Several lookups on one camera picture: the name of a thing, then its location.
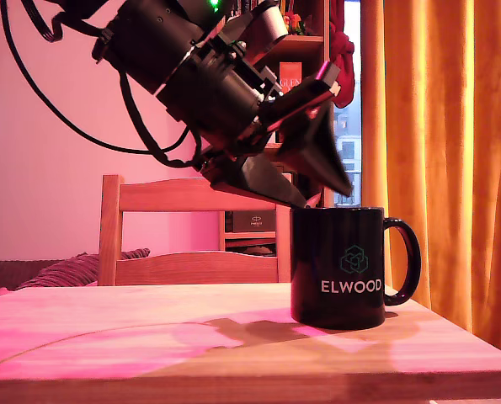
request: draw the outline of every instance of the chair backrest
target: chair backrest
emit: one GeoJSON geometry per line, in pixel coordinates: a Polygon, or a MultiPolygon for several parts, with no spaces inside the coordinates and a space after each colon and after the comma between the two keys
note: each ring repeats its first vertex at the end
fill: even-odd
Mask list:
{"type": "Polygon", "coordinates": [[[290,281],[290,209],[215,191],[204,178],[124,183],[104,175],[99,243],[99,285],[273,283],[290,281]],[[177,252],[120,260],[123,212],[275,210],[276,257],[235,252],[177,252]]]}

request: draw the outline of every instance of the orange curtain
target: orange curtain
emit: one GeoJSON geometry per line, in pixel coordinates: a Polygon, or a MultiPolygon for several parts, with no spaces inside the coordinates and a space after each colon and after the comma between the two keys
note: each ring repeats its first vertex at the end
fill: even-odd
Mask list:
{"type": "MultiPolygon", "coordinates": [[[[501,349],[501,0],[362,0],[363,204],[418,235],[415,299],[501,349]]],[[[403,282],[401,238],[387,278],[403,282]]]]}

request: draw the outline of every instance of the black mug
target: black mug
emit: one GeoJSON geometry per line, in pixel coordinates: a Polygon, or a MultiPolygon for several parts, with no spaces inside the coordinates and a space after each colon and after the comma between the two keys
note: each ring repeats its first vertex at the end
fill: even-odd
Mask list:
{"type": "Polygon", "coordinates": [[[376,327],[385,306],[401,305],[420,280],[420,247],[409,225],[382,208],[292,209],[291,316],[336,330],[376,327]],[[405,282],[385,293],[384,232],[396,227],[408,251],[405,282]]]}

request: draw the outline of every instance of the sofa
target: sofa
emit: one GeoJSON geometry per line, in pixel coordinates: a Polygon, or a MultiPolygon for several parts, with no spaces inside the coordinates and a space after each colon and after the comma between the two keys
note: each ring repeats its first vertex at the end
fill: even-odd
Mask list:
{"type": "MultiPolygon", "coordinates": [[[[123,252],[121,259],[144,258],[148,248],[123,252]]],[[[93,286],[99,274],[98,254],[68,259],[0,261],[0,295],[31,287],[93,286]]]]}

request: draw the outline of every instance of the wooden table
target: wooden table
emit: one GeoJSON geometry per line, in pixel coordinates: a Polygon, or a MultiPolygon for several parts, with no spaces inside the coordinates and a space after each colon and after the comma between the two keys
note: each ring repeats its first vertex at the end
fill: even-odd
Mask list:
{"type": "Polygon", "coordinates": [[[294,322],[288,284],[29,288],[0,297],[1,403],[501,397],[501,351],[413,301],[385,324],[294,322]]]}

